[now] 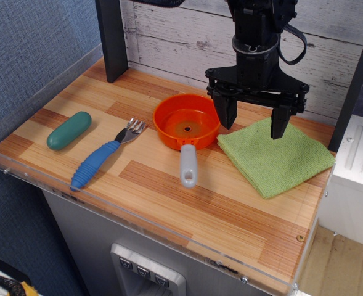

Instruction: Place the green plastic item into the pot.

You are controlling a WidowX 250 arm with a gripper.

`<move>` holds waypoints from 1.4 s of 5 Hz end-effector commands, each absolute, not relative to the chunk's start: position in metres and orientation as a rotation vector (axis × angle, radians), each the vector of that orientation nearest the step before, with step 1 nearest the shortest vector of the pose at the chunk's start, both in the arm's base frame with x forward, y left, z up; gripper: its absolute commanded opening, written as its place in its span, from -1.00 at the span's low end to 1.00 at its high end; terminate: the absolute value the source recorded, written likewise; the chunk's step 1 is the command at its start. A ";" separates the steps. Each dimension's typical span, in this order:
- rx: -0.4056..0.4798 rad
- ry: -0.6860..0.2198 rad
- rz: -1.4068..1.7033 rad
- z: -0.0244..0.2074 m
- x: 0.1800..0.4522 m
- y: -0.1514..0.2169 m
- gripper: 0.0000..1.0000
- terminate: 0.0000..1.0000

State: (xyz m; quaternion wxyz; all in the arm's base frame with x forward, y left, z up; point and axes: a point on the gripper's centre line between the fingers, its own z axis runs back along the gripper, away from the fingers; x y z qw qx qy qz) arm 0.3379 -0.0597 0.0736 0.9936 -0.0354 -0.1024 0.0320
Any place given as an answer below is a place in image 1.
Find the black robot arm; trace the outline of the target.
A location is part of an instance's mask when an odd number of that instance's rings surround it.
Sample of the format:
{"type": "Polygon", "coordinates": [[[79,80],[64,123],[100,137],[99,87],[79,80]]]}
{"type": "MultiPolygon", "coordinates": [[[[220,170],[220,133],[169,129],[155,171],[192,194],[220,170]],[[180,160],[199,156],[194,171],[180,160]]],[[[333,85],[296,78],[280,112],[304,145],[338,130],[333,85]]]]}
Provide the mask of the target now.
{"type": "Polygon", "coordinates": [[[236,65],[209,68],[207,91],[223,127],[237,117],[237,103],[272,108],[271,138],[283,136],[291,116],[303,113],[309,85],[282,71],[281,34],[287,31],[302,42],[302,32],[289,24],[297,16],[296,1],[228,1],[235,25],[232,47],[236,65]]]}

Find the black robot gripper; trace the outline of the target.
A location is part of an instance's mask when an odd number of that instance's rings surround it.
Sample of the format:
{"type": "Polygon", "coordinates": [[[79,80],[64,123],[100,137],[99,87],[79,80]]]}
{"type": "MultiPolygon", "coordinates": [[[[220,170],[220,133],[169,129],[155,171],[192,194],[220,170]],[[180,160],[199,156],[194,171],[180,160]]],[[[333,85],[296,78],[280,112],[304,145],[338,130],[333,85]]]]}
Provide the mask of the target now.
{"type": "Polygon", "coordinates": [[[233,39],[236,65],[206,70],[208,94],[221,125],[227,130],[237,117],[237,101],[273,108],[272,139],[283,136],[293,113],[304,112],[309,86],[281,70],[279,45],[279,39],[256,46],[233,39]]]}

